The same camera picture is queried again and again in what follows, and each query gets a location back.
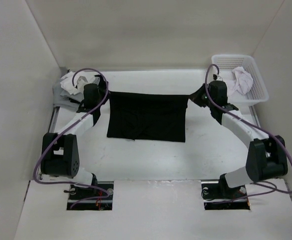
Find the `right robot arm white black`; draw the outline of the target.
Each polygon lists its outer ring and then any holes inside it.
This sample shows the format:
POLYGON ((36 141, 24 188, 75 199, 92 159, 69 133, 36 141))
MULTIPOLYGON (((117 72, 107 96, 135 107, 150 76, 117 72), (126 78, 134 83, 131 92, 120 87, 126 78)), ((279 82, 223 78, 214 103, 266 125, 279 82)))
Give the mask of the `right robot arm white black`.
POLYGON ((199 107, 208 107, 211 116, 230 130, 248 149, 245 166, 222 174, 217 190, 220 196, 229 198, 240 187, 263 180, 281 177, 288 172, 288 161, 282 137, 269 134, 253 127, 240 110, 228 102, 227 87, 223 81, 215 80, 202 85, 189 99, 199 107))

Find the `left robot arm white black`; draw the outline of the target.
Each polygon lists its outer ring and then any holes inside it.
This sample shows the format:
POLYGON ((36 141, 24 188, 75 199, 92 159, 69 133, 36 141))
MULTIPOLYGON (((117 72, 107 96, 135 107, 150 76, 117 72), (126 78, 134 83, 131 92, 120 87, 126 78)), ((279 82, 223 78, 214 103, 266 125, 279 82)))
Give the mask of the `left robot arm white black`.
POLYGON ((42 154, 34 170, 54 182, 71 183, 81 186, 86 199, 98 194, 95 174, 80 166, 78 137, 94 127, 100 116, 100 108, 108 100, 108 82, 98 76, 99 83, 84 86, 83 101, 71 121, 58 132, 48 132, 43 136, 42 154))

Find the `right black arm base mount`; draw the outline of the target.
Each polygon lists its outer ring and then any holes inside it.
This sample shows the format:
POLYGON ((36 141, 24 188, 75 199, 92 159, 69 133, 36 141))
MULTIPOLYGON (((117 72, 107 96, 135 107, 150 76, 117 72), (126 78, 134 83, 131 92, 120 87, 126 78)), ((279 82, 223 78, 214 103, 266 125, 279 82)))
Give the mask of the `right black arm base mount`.
POLYGON ((201 182, 201 196, 205 210, 250 210, 247 190, 244 185, 221 187, 218 180, 201 182))

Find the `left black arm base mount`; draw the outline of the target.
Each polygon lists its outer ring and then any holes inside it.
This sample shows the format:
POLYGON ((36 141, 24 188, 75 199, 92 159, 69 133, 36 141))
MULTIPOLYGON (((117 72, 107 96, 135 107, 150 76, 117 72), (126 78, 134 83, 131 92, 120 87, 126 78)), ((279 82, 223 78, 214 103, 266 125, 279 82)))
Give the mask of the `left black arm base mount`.
POLYGON ((64 190, 68 194, 68 211, 111 211, 113 206, 114 182, 102 181, 98 187, 110 193, 109 196, 99 189, 79 187, 71 184, 69 190, 64 190))

